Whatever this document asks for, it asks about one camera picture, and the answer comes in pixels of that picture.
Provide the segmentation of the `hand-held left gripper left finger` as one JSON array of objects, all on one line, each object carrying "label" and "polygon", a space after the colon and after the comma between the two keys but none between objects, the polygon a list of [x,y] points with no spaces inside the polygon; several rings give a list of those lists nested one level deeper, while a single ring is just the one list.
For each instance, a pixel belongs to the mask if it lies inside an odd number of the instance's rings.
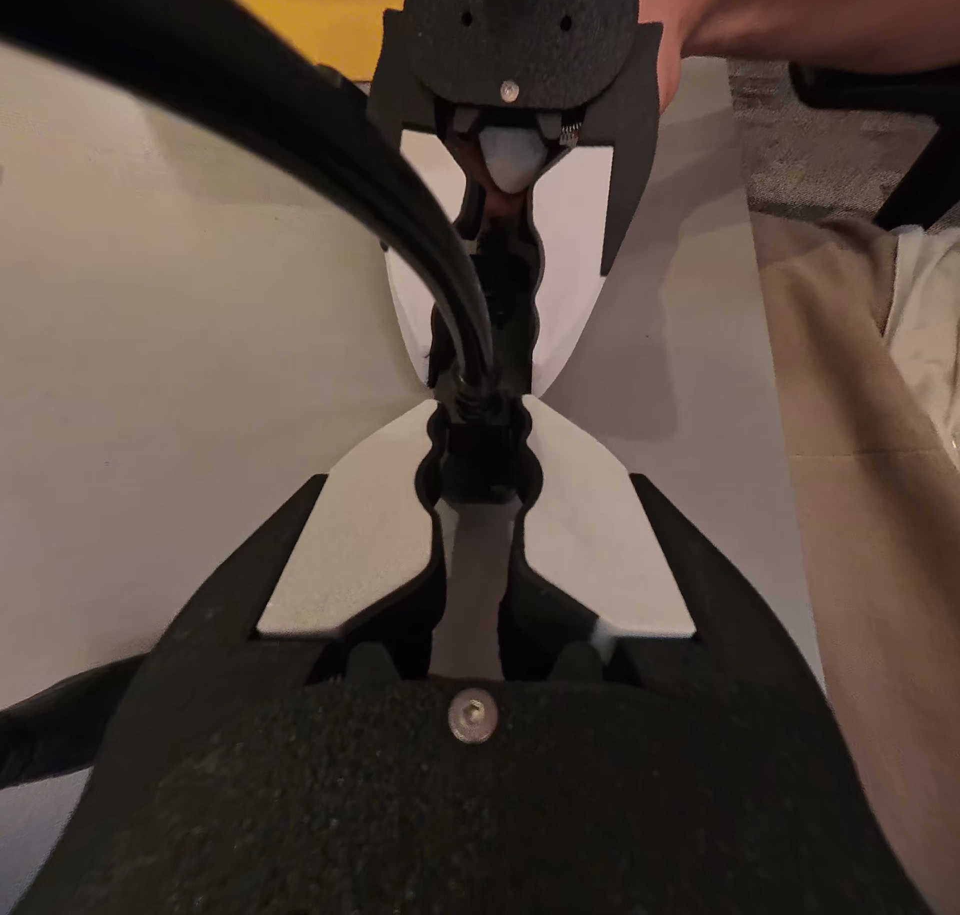
[{"label": "hand-held left gripper left finger", "polygon": [[264,638],[386,645],[429,661],[447,602],[440,517],[449,417],[428,398],[325,478],[258,622]]}]

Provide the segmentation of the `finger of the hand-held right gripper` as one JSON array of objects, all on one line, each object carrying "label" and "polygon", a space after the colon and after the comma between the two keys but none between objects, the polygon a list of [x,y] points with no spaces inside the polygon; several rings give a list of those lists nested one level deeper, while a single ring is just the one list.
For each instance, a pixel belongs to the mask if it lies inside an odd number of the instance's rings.
[{"label": "finger of the hand-held right gripper", "polygon": [[535,182],[531,220],[540,249],[534,291],[532,393],[565,368],[604,285],[602,260],[614,148],[570,149]]},{"label": "finger of the hand-held right gripper", "polygon": [[[445,143],[439,138],[402,138],[400,153],[431,191],[447,220],[454,224],[466,196],[467,175]],[[386,266],[390,296],[407,354],[417,377],[426,383],[433,342],[433,297],[392,248],[386,249]]]}]

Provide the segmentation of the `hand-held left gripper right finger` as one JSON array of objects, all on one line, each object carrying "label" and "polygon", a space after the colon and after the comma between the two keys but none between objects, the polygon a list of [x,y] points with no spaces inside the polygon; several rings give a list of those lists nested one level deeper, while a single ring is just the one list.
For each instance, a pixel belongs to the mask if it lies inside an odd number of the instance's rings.
[{"label": "hand-held left gripper right finger", "polygon": [[695,622],[630,472],[533,394],[518,406],[513,523],[498,609],[503,667],[553,667],[585,644],[688,645]]}]

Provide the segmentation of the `black power strip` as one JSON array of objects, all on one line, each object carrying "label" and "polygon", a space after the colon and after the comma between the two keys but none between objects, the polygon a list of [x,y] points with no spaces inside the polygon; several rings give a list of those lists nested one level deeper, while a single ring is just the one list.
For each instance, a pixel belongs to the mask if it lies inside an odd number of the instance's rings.
[{"label": "black power strip", "polygon": [[449,501],[503,503],[515,493],[521,432],[518,404],[521,395],[532,390],[539,255],[525,224],[499,218],[482,227],[471,261],[491,325],[498,368],[496,400],[484,417],[462,416],[450,334],[441,316],[434,315],[428,379],[450,413],[441,464],[442,490]]}]

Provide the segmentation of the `person's right forearm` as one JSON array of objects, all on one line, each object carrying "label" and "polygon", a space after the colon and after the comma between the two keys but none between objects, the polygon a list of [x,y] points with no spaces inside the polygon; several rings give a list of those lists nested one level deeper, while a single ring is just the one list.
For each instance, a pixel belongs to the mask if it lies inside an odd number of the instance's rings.
[{"label": "person's right forearm", "polygon": [[863,73],[959,61],[959,0],[744,0],[739,52]]}]

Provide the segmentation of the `white desk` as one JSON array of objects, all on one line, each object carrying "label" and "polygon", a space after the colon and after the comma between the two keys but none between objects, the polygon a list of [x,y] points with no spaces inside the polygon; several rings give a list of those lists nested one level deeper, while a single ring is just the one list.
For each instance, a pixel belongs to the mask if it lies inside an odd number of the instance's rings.
[{"label": "white desk", "polygon": [[630,477],[695,622],[553,666],[258,621],[426,400],[379,247],[244,147],[2,46],[2,691],[147,658],[13,913],[828,913],[832,720]]}]

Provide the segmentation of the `person's right hand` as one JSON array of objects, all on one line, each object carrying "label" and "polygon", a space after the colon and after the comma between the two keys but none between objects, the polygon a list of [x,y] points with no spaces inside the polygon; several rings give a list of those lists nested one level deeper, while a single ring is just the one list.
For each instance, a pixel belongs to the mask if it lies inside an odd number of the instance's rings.
[{"label": "person's right hand", "polygon": [[678,91],[683,60],[742,53],[756,33],[755,15],[750,0],[638,0],[638,21],[661,27],[656,60],[661,115]]}]

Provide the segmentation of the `beige pants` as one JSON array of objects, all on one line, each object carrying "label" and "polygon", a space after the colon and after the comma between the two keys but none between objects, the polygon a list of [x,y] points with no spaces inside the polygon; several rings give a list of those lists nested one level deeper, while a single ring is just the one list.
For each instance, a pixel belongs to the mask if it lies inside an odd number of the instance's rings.
[{"label": "beige pants", "polygon": [[959,475],[884,343],[897,237],[751,227],[826,694],[907,874],[958,913]]}]

